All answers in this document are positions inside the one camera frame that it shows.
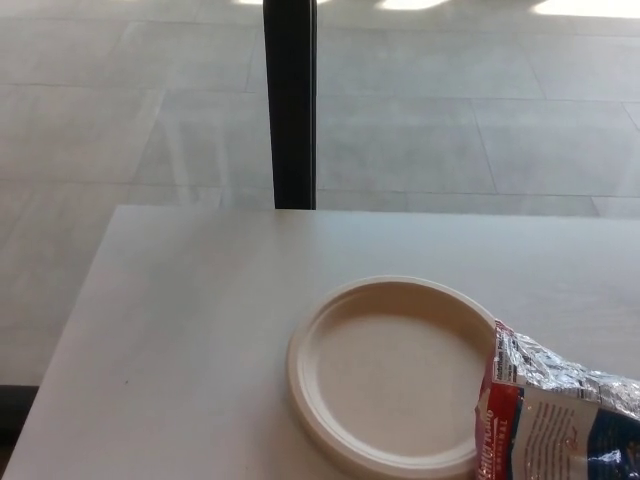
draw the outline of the white paper plate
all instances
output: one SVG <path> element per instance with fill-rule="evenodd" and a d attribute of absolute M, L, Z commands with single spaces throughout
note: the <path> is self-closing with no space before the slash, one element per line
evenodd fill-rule
<path fill-rule="evenodd" d="M 288 376 L 303 425 L 357 474 L 453 478 L 475 465 L 474 407 L 493 317 L 435 283 L 347 285 L 293 334 Z"/>

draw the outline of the white table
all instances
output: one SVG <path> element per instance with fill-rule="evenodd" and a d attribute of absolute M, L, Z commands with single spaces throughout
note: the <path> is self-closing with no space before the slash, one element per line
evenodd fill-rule
<path fill-rule="evenodd" d="M 345 478 L 288 409 L 285 347 L 311 302 L 380 274 L 640 378 L 640 222 L 121 207 L 5 478 Z"/>

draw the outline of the chip bag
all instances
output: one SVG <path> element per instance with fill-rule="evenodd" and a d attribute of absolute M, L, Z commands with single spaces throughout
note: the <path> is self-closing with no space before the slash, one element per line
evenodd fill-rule
<path fill-rule="evenodd" d="M 476 407 L 477 480 L 640 479 L 640 382 L 496 322 Z"/>

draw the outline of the tiled floor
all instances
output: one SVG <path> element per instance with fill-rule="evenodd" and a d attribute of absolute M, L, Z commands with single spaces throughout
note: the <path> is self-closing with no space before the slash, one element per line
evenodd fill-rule
<path fill-rule="evenodd" d="M 255 3 L 0 0 L 0 383 L 116 205 L 272 206 Z M 319 206 L 640 217 L 640 9 L 540 3 L 322 2 Z"/>

